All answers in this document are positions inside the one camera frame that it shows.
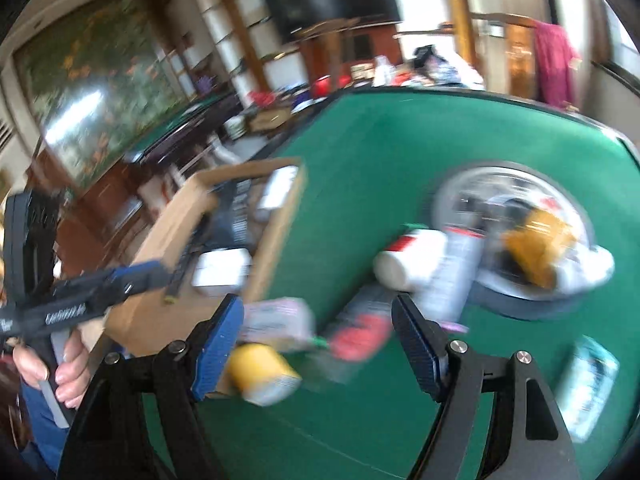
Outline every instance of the pink cloth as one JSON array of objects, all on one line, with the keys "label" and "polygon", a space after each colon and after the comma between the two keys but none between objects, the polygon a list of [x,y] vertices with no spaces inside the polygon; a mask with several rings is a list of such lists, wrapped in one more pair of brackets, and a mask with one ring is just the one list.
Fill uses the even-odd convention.
[{"label": "pink cloth", "polygon": [[574,102],[574,82],[569,62],[580,58],[560,25],[536,23],[538,83],[543,102],[565,108]]}]

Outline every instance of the blue gripper pad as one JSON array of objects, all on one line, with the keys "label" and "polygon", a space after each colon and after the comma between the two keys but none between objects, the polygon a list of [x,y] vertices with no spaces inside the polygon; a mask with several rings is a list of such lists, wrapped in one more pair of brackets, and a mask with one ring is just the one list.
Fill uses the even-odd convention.
[{"label": "blue gripper pad", "polygon": [[215,390],[226,360],[236,344],[244,319],[244,306],[237,296],[233,296],[229,303],[223,300],[218,307],[219,311],[220,309],[223,309],[220,312],[220,318],[210,329],[202,352],[196,359],[191,392],[197,401],[204,399],[205,394]]}]

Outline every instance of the hand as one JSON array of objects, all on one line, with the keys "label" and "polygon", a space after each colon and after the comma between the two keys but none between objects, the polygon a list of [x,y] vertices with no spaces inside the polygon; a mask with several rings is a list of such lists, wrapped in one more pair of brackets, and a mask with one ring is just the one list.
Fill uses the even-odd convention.
[{"label": "hand", "polygon": [[[63,359],[64,362],[56,369],[56,398],[68,408],[77,408],[89,386],[91,375],[86,367],[89,351],[82,344],[80,332],[76,329],[65,343]],[[38,381],[45,381],[49,377],[44,362],[27,346],[14,348],[14,363],[24,382],[32,388],[39,390]]]}]

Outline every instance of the wooden pillar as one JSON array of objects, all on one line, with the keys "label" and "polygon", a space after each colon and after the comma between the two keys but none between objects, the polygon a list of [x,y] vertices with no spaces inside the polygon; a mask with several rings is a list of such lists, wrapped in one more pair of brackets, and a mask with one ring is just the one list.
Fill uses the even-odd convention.
[{"label": "wooden pillar", "polygon": [[460,57],[472,66],[476,66],[476,45],[468,0],[448,0],[451,8],[456,49]]},{"label": "wooden pillar", "polygon": [[229,16],[231,27],[234,30],[236,38],[240,42],[242,52],[244,53],[244,60],[249,68],[249,71],[254,76],[254,79],[258,85],[258,88],[262,91],[271,91],[267,78],[264,75],[264,69],[262,68],[262,61],[258,57],[254,44],[251,41],[249,32],[246,30],[240,10],[236,4],[236,0],[221,0],[225,6],[226,13]]}]

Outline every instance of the painting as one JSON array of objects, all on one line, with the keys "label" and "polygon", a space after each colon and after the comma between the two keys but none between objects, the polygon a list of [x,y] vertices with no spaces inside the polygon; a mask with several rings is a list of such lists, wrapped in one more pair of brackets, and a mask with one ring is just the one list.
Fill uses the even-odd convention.
[{"label": "painting", "polygon": [[95,0],[14,53],[41,134],[81,189],[187,102],[160,57],[144,0]]}]

